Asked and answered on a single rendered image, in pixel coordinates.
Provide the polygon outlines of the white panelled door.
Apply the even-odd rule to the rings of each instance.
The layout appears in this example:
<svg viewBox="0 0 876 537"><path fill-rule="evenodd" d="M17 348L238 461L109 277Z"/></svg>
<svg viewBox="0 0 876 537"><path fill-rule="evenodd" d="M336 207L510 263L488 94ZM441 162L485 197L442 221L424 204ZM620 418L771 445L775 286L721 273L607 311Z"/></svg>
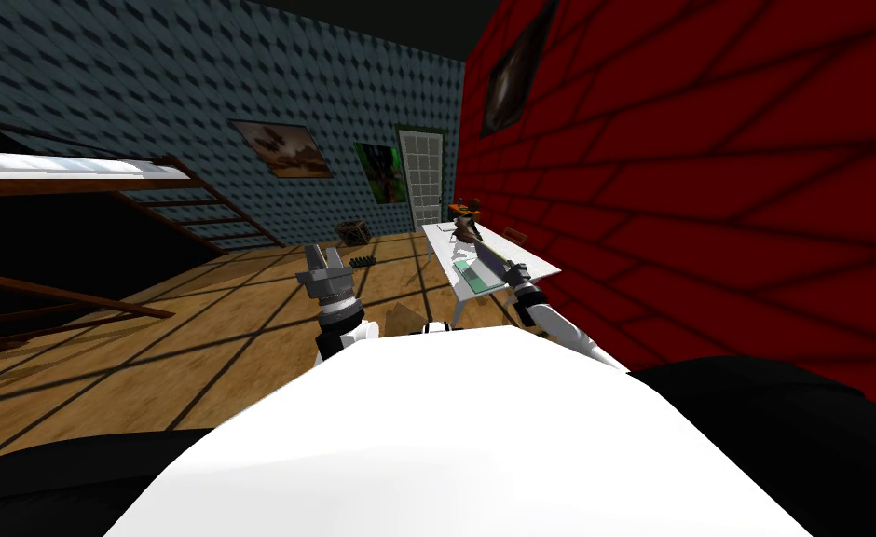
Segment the white panelled door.
<svg viewBox="0 0 876 537"><path fill-rule="evenodd" d="M444 134L398 126L397 135L416 232L443 219Z"/></svg>

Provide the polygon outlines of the white desk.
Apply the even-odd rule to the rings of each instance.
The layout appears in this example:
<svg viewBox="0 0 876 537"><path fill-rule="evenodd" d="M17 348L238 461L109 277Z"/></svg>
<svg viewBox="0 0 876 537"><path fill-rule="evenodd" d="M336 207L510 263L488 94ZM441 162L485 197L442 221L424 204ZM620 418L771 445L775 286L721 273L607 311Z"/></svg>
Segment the white desk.
<svg viewBox="0 0 876 537"><path fill-rule="evenodd" d="M464 250L464 246L459 245L464 242L457 240L457 238L453 236L454 227L453 223L448 222L425 225L422 229L429 243L429 256L437 258L449 284L452 286L457 301L454 313L450 320L451 325L455 325L459 322L459 318L468 301L479 296L490 295L496 291L503 290L506 287L505 285L499 287L499 289L484 292L479 295L475 295L472 292L471 287L465 282L459 271L453 266L455 252L457 250ZM524 247L506 239L499 233L496 233L480 224L478 224L477 227L484 238L484 242L492 248L492 250L499 253L507 260L525 264L531 281L536 282L542 278L554 276L560 272L560 269L556 266L538 256L535 256L525 250Z"/></svg>

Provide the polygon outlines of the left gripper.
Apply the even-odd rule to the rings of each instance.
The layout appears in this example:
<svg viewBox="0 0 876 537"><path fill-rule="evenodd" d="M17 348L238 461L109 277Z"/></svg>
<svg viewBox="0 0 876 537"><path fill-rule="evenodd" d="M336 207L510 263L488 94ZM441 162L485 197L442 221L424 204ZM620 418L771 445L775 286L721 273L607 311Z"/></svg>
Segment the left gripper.
<svg viewBox="0 0 876 537"><path fill-rule="evenodd" d="M335 247L325 250L318 244L304 247L308 271L296 273L298 282L306 286L308 296L320 303L336 303L354 298L353 269L344 263Z"/></svg>

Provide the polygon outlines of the pale green laptop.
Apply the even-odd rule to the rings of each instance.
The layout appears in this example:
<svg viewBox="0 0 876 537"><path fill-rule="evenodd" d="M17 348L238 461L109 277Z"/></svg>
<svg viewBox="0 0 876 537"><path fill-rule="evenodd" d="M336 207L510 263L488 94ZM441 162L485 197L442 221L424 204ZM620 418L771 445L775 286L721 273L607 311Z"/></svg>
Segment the pale green laptop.
<svg viewBox="0 0 876 537"><path fill-rule="evenodd" d="M484 241L475 238L472 243L460 243L464 250L457 250L453 266L459 271L475 295L490 292L505 286L504 275L513 263L495 252Z"/></svg>

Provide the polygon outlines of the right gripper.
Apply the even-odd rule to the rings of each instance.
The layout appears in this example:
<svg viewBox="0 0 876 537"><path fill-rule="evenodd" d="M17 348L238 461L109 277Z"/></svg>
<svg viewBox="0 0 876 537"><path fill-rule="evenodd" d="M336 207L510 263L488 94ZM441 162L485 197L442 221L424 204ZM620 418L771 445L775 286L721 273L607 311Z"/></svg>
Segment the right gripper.
<svg viewBox="0 0 876 537"><path fill-rule="evenodd" d="M504 282L508 283L514 290L531 283L531 278L525 264L504 260L501 263L501 266L502 272L499 277Z"/></svg>

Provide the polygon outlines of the wooden bunk bed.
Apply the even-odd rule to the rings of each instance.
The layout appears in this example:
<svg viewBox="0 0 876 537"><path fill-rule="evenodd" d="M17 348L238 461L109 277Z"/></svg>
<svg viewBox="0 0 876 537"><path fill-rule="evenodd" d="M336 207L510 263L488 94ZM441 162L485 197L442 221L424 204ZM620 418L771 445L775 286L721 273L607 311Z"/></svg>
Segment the wooden bunk bed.
<svg viewBox="0 0 876 537"><path fill-rule="evenodd" d="M134 295L278 245L175 157L41 155L14 131L0 123L0 352L76 327L164 319Z"/></svg>

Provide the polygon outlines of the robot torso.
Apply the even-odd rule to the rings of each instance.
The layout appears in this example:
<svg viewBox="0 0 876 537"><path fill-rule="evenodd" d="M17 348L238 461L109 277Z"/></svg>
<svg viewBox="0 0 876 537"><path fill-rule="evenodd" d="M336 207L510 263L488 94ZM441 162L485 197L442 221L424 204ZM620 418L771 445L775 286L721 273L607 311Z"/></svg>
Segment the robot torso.
<svg viewBox="0 0 876 537"><path fill-rule="evenodd" d="M104 537L811 537L662 395L513 325L357 342Z"/></svg>

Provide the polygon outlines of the wooden crate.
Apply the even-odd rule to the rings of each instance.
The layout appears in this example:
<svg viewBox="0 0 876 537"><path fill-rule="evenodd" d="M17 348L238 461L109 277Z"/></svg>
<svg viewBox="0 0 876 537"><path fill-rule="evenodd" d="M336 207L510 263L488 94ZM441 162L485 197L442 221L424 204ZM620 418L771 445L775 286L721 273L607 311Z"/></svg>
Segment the wooden crate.
<svg viewBox="0 0 876 537"><path fill-rule="evenodd" d="M349 247L364 246L372 238L371 232L363 220L343 222L335 227L335 232Z"/></svg>

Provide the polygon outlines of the green wall picture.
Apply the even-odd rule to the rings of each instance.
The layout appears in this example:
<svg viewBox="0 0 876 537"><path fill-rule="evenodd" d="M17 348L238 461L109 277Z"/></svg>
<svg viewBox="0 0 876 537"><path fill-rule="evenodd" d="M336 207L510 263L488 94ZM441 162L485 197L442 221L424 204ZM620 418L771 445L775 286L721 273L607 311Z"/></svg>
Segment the green wall picture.
<svg viewBox="0 0 876 537"><path fill-rule="evenodd" d="M407 202L397 150L385 145L367 143L354 145L376 203Z"/></svg>

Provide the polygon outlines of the dark brown wall picture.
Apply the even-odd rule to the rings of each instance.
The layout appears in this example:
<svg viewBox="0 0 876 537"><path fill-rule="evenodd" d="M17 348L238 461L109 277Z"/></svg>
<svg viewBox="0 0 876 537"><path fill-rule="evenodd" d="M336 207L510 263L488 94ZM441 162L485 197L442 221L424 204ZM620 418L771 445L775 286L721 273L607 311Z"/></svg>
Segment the dark brown wall picture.
<svg viewBox="0 0 876 537"><path fill-rule="evenodd" d="M491 69L480 139L517 123L523 115L558 3L559 0L543 3Z"/></svg>

